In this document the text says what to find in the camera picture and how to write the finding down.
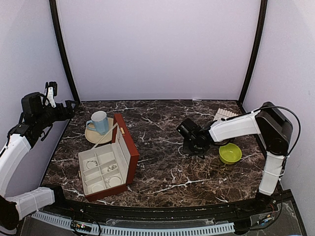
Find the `brown leather jewelry box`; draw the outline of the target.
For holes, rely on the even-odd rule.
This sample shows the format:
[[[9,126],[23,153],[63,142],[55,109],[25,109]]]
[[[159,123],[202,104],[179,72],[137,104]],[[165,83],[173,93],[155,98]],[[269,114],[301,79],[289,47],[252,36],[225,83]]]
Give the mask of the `brown leather jewelry box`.
[[[114,115],[112,141],[78,153],[81,180],[90,202],[127,191],[133,182],[139,152],[121,114]],[[122,184],[110,188],[106,180],[119,176]]]

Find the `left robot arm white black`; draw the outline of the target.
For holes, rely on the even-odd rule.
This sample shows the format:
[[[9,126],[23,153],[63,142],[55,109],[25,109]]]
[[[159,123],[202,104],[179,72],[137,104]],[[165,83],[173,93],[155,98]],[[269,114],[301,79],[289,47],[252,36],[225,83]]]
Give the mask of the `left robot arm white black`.
[[[25,155],[38,140],[47,137],[44,129],[51,130],[54,122],[74,117],[76,101],[55,103],[53,95],[30,93],[21,100],[19,123],[7,135],[0,152],[0,225],[12,231],[29,214],[50,205],[58,214],[69,211],[69,202],[49,187],[39,187],[14,197],[5,197],[10,179]]]

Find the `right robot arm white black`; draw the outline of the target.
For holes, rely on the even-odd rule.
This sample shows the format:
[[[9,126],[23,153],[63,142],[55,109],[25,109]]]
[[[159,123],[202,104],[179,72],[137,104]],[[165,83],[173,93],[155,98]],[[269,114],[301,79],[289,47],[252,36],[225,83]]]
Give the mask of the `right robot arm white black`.
[[[261,135],[265,143],[266,162],[259,195],[251,203],[255,213],[262,213],[270,205],[270,198],[284,174],[286,161],[295,145],[290,143],[293,132],[291,121],[282,113],[291,110],[265,102],[260,108],[227,119],[214,120],[205,126],[190,118],[177,127],[184,138],[184,152],[204,157],[210,145],[246,135]]]

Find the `beige jewelry tray insert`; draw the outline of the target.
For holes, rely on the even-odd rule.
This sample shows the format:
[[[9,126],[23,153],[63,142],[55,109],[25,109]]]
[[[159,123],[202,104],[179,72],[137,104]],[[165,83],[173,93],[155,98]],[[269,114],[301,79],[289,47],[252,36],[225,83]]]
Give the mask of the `beige jewelry tray insert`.
[[[228,119],[235,116],[237,116],[237,114],[234,112],[231,112],[222,108],[218,108],[217,113],[215,114],[213,120]]]

